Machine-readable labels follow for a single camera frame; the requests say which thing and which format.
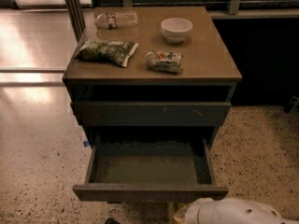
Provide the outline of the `white and yellow gripper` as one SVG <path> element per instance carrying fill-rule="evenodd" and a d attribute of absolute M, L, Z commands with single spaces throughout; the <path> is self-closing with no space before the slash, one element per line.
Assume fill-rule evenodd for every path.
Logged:
<path fill-rule="evenodd" d="M 199 212 L 205 200 L 198 199 L 183 206 L 173 215 L 175 224 L 199 224 Z"/>

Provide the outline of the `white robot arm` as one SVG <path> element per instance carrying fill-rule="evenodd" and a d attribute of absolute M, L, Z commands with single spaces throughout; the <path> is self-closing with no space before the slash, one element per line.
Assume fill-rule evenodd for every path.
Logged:
<path fill-rule="evenodd" d="M 269 204 L 238 198 L 200 198 L 180 208 L 173 219 L 176 224 L 299 224 Z"/>

